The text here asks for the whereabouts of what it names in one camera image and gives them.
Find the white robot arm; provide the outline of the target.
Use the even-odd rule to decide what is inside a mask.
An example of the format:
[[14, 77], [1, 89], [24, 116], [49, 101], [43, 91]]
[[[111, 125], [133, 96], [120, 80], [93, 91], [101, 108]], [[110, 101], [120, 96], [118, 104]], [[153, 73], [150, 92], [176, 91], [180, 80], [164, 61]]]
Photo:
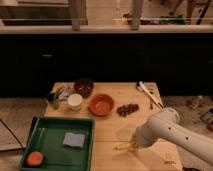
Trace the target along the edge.
[[213, 165], [213, 139], [180, 126], [179, 120], [176, 110], [164, 108], [137, 126], [130, 142], [135, 149], [148, 148], [162, 138]]

